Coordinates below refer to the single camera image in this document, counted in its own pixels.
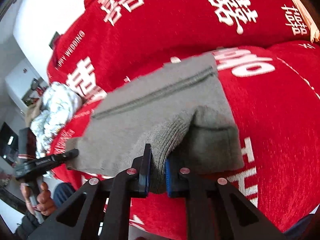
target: silver screw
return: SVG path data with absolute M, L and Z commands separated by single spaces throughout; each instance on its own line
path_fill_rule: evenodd
M 127 173 L 129 175 L 134 175 L 137 173 L 137 170 L 135 168 L 130 168 L 130 169 L 127 169 Z
M 226 185 L 228 183 L 228 181 L 225 178 L 219 178 L 218 179 L 218 183 L 220 185 Z
M 99 182 L 99 179 L 98 178 L 91 178 L 89 179 L 89 184 L 90 185 L 97 185 Z
M 189 174 L 189 173 L 190 173 L 190 169 L 189 169 L 189 168 L 181 168 L 181 169 L 180 169 L 180 173 L 182 173 L 182 174 Z

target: human hand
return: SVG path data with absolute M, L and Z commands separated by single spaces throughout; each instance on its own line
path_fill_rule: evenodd
M 37 200 L 39 204 L 37 205 L 36 209 L 41 212 L 44 216 L 50 216 L 56 209 L 56 205 L 54 204 L 53 199 L 51 198 L 51 192 L 48 190 L 48 185 L 43 182 L 41 184 L 42 192 L 37 196 Z M 32 207 L 30 202 L 30 189 L 26 186 L 25 183 L 22 183 L 20 186 L 20 190 L 22 195 L 26 201 L 26 206 L 31 214 L 35 214 L 35 210 Z

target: white cabinet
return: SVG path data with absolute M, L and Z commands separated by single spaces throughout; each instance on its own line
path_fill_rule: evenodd
M 34 70 L 27 58 L 20 61 L 5 78 L 9 96 L 23 113 L 26 113 L 28 109 L 24 100 L 32 93 L 31 82 L 34 78 L 43 82 L 42 78 Z

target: blue jeans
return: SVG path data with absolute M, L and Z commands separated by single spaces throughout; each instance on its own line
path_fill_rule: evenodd
M 53 201 L 57 208 L 61 207 L 61 205 L 75 192 L 76 190 L 70 183 L 63 182 L 57 185 L 53 193 Z

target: red bedspread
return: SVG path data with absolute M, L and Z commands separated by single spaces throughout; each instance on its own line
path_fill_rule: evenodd
M 245 167 L 208 177 L 227 177 L 284 231 L 320 200 L 320 99 L 317 94 L 320 87 L 319 79 L 315 78 L 320 47 L 307 41 L 294 41 L 270 50 L 240 46 L 213 53 L 220 82 L 239 127 Z M 308 56 L 290 61 L 299 53 Z M 72 73 L 74 69 L 65 68 L 65 71 Z M 100 74 L 99 68 L 93 68 L 90 73 L 96 77 Z M 68 75 L 64 74 L 52 76 L 50 81 L 65 83 L 67 79 Z M 93 98 L 76 113 L 53 141 L 51 154 L 64 151 L 68 138 L 84 133 L 90 114 L 98 104 Z M 96 176 L 68 171 L 64 165 L 54 172 L 75 188 Z M 130 224 L 171 239 L 186 239 L 184 201 L 169 199 L 165 194 L 132 199 Z

